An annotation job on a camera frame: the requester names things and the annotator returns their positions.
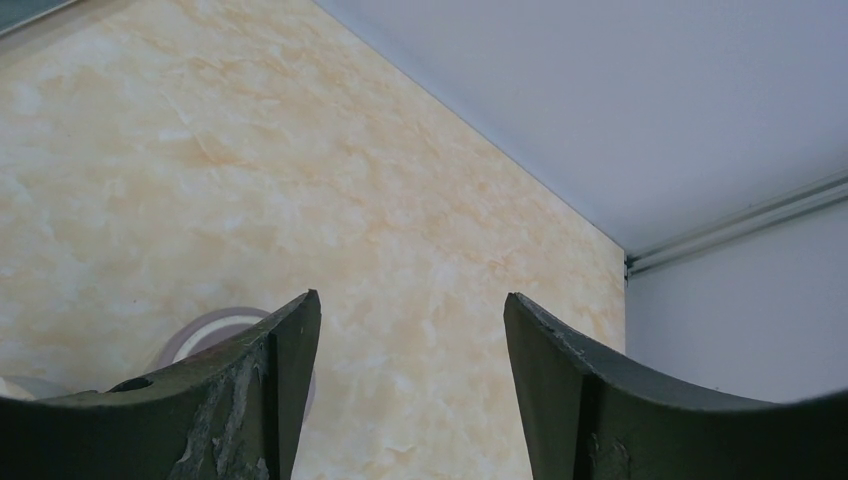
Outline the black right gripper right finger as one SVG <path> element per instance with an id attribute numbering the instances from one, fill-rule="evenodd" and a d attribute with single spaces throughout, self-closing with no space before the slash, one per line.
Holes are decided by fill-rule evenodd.
<path id="1" fill-rule="evenodd" d="M 523 294 L 504 324 L 536 479 L 843 479 L 847 396 L 771 403 L 694 385 Z"/>

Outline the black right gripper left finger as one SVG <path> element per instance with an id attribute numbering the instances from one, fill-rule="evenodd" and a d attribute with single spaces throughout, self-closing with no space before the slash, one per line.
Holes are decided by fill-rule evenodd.
<path id="1" fill-rule="evenodd" d="M 288 479 L 321 329 L 310 290 L 110 390 L 1 402 L 5 479 Z"/>

